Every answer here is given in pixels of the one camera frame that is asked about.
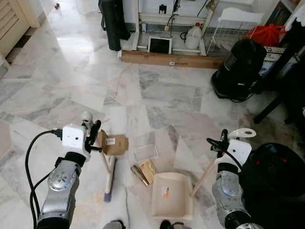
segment black shoe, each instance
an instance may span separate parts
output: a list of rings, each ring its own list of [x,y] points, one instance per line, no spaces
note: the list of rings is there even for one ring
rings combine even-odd
[[[171,223],[168,220],[163,220],[160,229],[168,229],[171,226]]]

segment wooden stick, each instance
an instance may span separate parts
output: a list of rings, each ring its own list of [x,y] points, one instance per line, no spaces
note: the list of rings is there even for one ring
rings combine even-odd
[[[105,156],[103,151],[101,151],[101,156],[102,156],[103,164],[104,164],[104,166],[107,170],[107,173],[110,174],[110,169],[109,169],[109,166],[108,166],[108,163],[107,163],[107,160],[106,160],[106,156]]]
[[[210,162],[207,170],[204,172],[204,174],[202,175],[201,179],[199,180],[199,182],[196,184],[196,186],[194,187],[190,197],[193,198],[196,194],[196,192],[198,191],[198,189],[200,188],[200,186],[203,184],[204,180],[208,177],[208,175],[210,174],[210,172],[213,170],[214,168],[214,164],[215,164],[215,160],[216,158]]]

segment label on bag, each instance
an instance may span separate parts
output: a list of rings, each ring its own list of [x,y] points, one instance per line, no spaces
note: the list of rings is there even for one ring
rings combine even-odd
[[[115,145],[115,138],[106,138],[107,145]]]

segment red bag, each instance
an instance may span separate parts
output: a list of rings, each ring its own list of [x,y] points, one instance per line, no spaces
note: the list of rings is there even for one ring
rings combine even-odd
[[[285,26],[256,26],[250,30],[244,37],[261,44],[263,46],[278,47],[280,42],[280,34],[286,33]]]

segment plastic bottle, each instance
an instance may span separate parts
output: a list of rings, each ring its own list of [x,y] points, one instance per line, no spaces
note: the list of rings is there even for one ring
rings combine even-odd
[[[200,23],[196,23],[196,25],[187,32],[185,41],[186,47],[189,49],[196,49],[199,45],[201,37],[202,31],[200,29]]]

